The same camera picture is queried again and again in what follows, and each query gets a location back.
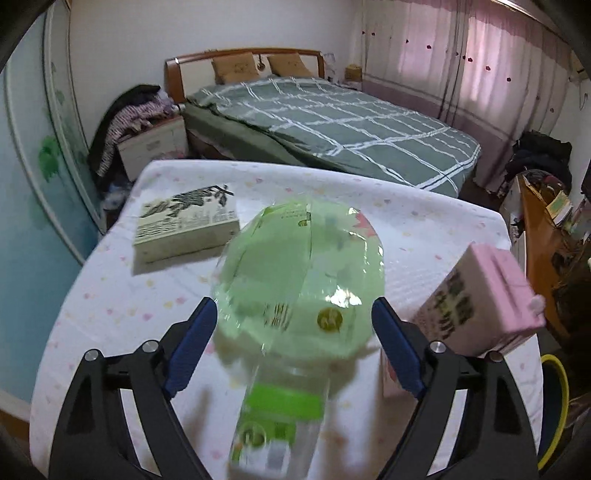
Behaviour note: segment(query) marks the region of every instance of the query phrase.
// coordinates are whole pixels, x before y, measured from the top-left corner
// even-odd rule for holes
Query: sheer curtain
[[[570,47],[491,0],[364,0],[363,89],[472,135],[475,182],[495,191],[524,130],[549,133],[568,86]]]

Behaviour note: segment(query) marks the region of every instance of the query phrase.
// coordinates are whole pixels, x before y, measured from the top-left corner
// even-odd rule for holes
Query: yellow ring
[[[564,370],[564,366],[562,365],[560,360],[558,360],[558,358],[556,358],[554,355],[544,355],[541,358],[541,361],[542,364],[546,362],[551,363],[554,369],[556,370],[556,373],[558,373],[558,378],[560,379],[560,386],[562,388],[562,405],[560,412],[560,420],[558,421],[558,428],[556,428],[556,431],[554,432],[554,437],[552,438],[552,442],[550,442],[548,450],[546,450],[546,453],[538,462],[538,470],[542,470],[542,468],[545,467],[546,463],[548,463],[548,460],[550,460],[550,457],[552,457],[552,454],[556,450],[558,442],[562,437],[562,432],[564,430],[564,426],[566,425],[566,416],[569,411],[570,396],[569,379],[566,376],[566,370]]]

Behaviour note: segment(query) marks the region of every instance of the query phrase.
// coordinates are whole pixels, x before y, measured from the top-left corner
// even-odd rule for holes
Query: plastic wrapper
[[[253,353],[304,362],[350,358],[373,333],[383,253],[353,207],[316,199],[269,206],[218,263],[218,328]]]

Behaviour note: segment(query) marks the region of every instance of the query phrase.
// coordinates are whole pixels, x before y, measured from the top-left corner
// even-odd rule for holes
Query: bed frame
[[[318,50],[301,48],[233,48],[230,50],[208,50],[190,55],[175,57],[166,61],[164,68],[168,95],[177,103],[186,100],[186,95],[197,92],[200,88],[214,85],[215,74],[211,60],[215,57],[252,52],[256,67],[261,76],[271,74],[268,55],[298,53],[306,67],[314,76],[324,78],[324,59]]]

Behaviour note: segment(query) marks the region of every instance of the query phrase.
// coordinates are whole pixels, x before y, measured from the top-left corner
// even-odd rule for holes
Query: gold round label
[[[343,325],[343,316],[338,309],[328,307],[318,312],[318,326],[325,332],[338,332]]]

